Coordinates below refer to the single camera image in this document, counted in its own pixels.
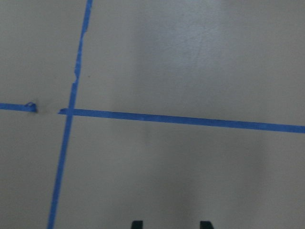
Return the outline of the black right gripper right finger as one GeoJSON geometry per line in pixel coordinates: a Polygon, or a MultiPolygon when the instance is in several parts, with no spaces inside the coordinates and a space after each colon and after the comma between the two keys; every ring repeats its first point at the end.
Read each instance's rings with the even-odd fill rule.
{"type": "Polygon", "coordinates": [[[200,229],[214,229],[210,221],[200,221],[200,229]]]}

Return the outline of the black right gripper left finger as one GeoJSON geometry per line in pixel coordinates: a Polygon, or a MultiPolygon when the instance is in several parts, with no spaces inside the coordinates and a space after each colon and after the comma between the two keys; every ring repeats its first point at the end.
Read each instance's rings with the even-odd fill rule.
{"type": "Polygon", "coordinates": [[[143,221],[135,220],[131,224],[131,229],[143,229],[143,221]]]}

